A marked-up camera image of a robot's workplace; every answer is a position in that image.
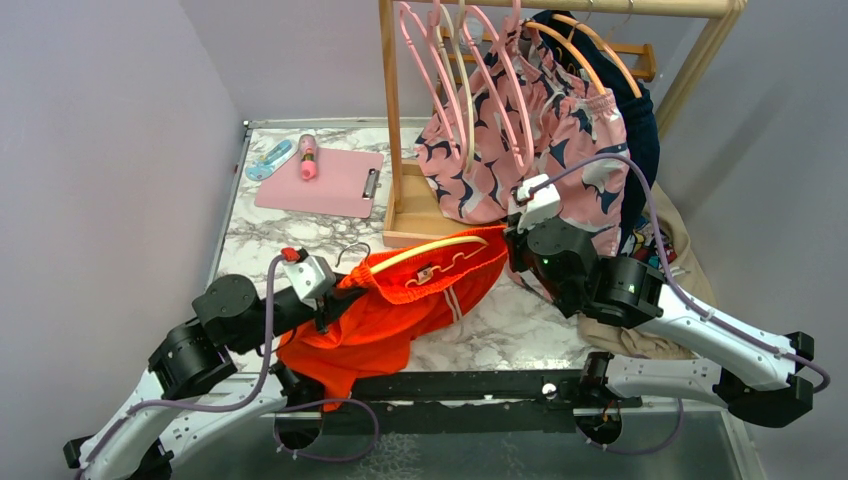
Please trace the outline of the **orange shorts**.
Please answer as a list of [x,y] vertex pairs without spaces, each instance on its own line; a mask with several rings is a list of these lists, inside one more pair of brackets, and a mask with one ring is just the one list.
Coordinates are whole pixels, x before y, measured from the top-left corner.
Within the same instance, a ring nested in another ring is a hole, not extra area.
[[486,296],[501,275],[508,251],[504,226],[486,226],[445,237],[474,235],[489,246],[466,260],[458,260],[447,273],[436,273],[421,286],[405,287],[422,265],[446,266],[457,250],[471,252],[476,245],[452,247],[446,255],[426,255],[372,275],[369,268],[413,247],[372,254],[340,282],[341,288],[361,287],[359,298],[319,334],[308,324],[285,334],[277,358],[298,374],[323,385],[329,399],[326,411],[338,408],[338,399],[350,395],[353,384],[363,378],[386,376],[403,370],[416,338],[459,322]]

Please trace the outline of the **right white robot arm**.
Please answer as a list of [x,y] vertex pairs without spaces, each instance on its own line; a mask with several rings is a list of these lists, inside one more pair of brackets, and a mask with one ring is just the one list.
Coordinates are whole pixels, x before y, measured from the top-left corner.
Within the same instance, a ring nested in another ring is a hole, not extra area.
[[811,337],[775,335],[677,293],[656,268],[630,257],[600,256],[588,233],[555,217],[522,229],[508,218],[504,238],[510,267],[531,273],[566,317],[671,340],[694,359],[651,360],[610,353],[589,356],[577,380],[579,398],[600,407],[641,396],[696,400],[767,428],[782,428],[814,403],[814,386],[799,376],[810,360]]

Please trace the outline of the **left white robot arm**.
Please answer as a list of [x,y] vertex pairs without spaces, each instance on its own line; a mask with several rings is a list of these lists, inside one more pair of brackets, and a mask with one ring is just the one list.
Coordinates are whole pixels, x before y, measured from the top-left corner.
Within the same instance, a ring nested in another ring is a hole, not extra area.
[[77,479],[168,479],[177,464],[234,427],[274,410],[316,410],[326,388],[276,359],[277,337],[333,325],[364,289],[321,274],[305,294],[259,296],[247,277],[214,280],[194,318],[172,328],[132,393],[96,434],[63,447]]

